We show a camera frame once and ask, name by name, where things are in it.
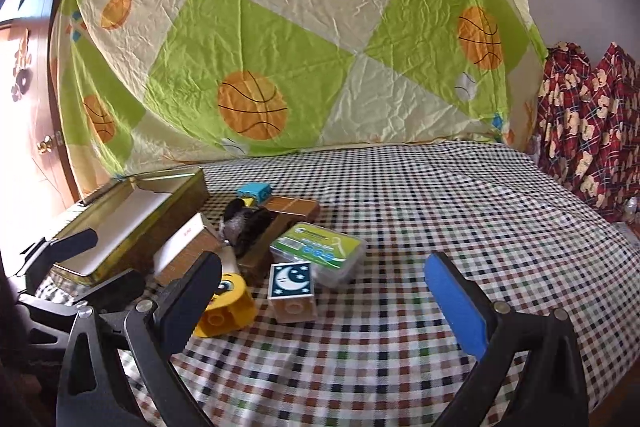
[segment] yellow cylinder toy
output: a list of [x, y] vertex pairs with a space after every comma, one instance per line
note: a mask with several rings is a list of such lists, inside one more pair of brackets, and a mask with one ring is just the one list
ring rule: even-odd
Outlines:
[[242, 276], [225, 273], [193, 334], [207, 338], [241, 330], [254, 321], [257, 312]]

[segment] green and white quilt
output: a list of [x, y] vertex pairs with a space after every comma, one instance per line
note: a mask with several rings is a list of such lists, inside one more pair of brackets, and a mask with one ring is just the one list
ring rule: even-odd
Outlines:
[[52, 50], [81, 190], [230, 156], [460, 138], [522, 149], [526, 0], [63, 0]]

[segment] clear plastic box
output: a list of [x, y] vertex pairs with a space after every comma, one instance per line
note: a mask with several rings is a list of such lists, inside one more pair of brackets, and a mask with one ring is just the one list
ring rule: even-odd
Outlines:
[[351, 281], [366, 251], [367, 243], [360, 238], [303, 221], [271, 243], [277, 263], [309, 261], [314, 280], [328, 288]]

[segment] wooden door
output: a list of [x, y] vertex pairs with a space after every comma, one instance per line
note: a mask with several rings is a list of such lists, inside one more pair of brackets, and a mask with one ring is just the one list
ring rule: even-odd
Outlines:
[[79, 198], [49, 68], [59, 4], [24, 0], [12, 20], [0, 23], [0, 251], [7, 272], [15, 253]]

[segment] brass door knob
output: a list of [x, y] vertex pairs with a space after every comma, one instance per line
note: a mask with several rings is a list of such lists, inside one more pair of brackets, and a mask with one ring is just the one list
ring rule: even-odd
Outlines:
[[44, 140], [37, 143], [36, 147], [40, 154], [51, 152], [53, 150], [53, 138], [47, 134], [47, 136], [44, 137]]

